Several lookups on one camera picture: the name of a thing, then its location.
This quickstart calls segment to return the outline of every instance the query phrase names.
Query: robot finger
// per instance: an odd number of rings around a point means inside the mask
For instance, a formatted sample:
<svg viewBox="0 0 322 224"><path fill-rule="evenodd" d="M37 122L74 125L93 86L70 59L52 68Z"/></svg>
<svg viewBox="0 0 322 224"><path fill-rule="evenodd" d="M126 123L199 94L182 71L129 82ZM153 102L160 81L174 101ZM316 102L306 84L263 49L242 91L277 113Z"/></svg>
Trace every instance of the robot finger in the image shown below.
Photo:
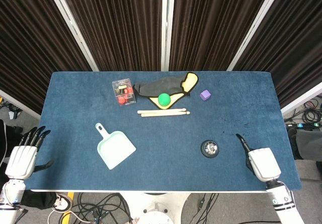
<svg viewBox="0 0 322 224"><path fill-rule="evenodd" d="M42 145L42 142L44 141L45 137L50 133L50 130L44 131L38 138L35 147L38 148L38 151Z"/></svg>
<svg viewBox="0 0 322 224"><path fill-rule="evenodd" d="M22 138L21 138L20 143L18 144L18 146L22 146L22 145L23 145L23 143L24 143L25 138L27 137L27 135L28 135L28 133L25 133L25 134L22 136Z"/></svg>
<svg viewBox="0 0 322 224"><path fill-rule="evenodd" d="M29 132L27 137L25 138L25 144L24 146L28 145L29 139L31 138L31 136L34 134L34 132L37 130L37 127L32 128Z"/></svg>
<svg viewBox="0 0 322 224"><path fill-rule="evenodd" d="M31 141L30 141L30 144L29 144L30 146L33 146L33 145L37 142L39 134L40 134L40 133L41 133L45 128L46 128L46 126L42 126L42 127L38 128L38 129L35 131L35 133L34 133L34 135L33 135L32 139L31 139Z"/></svg>

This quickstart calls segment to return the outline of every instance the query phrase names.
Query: dark curtain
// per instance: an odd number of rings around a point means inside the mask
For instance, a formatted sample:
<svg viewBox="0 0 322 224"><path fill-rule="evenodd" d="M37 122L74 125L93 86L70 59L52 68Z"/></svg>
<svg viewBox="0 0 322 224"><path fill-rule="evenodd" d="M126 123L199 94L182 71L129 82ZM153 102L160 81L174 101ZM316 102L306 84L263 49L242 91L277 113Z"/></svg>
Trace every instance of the dark curtain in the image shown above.
<svg viewBox="0 0 322 224"><path fill-rule="evenodd" d="M175 0L170 70L226 70L264 0Z"/></svg>
<svg viewBox="0 0 322 224"><path fill-rule="evenodd" d="M67 0L100 70L160 70L162 0Z"/></svg>
<svg viewBox="0 0 322 224"><path fill-rule="evenodd" d="M0 89L41 113L51 74L91 70L53 0L0 0Z"/></svg>
<svg viewBox="0 0 322 224"><path fill-rule="evenodd" d="M275 0L234 70L269 71L281 107L322 82L322 0Z"/></svg>

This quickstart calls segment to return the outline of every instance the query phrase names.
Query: dustpan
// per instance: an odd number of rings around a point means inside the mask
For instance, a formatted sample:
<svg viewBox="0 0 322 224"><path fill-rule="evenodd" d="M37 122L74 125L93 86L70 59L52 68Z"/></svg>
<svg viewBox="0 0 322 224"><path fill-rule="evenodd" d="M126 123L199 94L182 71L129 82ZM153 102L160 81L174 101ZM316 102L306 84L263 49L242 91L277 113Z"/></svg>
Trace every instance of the dustpan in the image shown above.
<svg viewBox="0 0 322 224"><path fill-rule="evenodd" d="M110 170L135 152L135 146L123 132L109 134L100 123L96 123L95 127L103 137L97 145L97 152Z"/></svg>

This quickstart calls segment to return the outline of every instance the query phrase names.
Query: wooden stick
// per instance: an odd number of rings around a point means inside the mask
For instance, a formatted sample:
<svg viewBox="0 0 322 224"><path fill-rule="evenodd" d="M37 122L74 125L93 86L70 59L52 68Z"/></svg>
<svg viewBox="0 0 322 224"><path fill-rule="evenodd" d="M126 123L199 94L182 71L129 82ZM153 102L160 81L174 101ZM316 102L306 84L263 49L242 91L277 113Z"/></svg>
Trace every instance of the wooden stick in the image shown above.
<svg viewBox="0 0 322 224"><path fill-rule="evenodd" d="M189 115L190 112L161 112L161 113L142 113L141 117L162 117L162 116L177 116Z"/></svg>
<svg viewBox="0 0 322 224"><path fill-rule="evenodd" d="M186 108L166 109L166 110L138 110L137 114L142 114L142 113L161 113L161 112L185 112L186 110L187 110Z"/></svg>

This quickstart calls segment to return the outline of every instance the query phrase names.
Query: white robotic hand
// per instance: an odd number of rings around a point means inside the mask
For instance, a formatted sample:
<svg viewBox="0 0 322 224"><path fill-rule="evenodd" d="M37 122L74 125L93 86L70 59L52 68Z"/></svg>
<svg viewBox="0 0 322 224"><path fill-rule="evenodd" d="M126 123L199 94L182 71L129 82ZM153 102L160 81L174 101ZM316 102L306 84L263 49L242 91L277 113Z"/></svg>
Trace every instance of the white robotic hand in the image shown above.
<svg viewBox="0 0 322 224"><path fill-rule="evenodd" d="M27 213L27 210L19 206L26 188L24 180L33 172L47 169L53 164L53 161L49 161L45 165L35 166L37 152L44 138L50 133L50 130L41 133L44 129L44 126L31 129L10 155L6 168L6 175L10 180L4 184L0 195L0 220L4 223L14 223L17 211Z"/></svg>
<svg viewBox="0 0 322 224"><path fill-rule="evenodd" d="M245 139L236 134L240 139L245 153L246 165L256 177L266 183L266 192L272 200L274 209L282 224L304 224L293 198L286 185L278 181L281 170L270 148L251 149Z"/></svg>

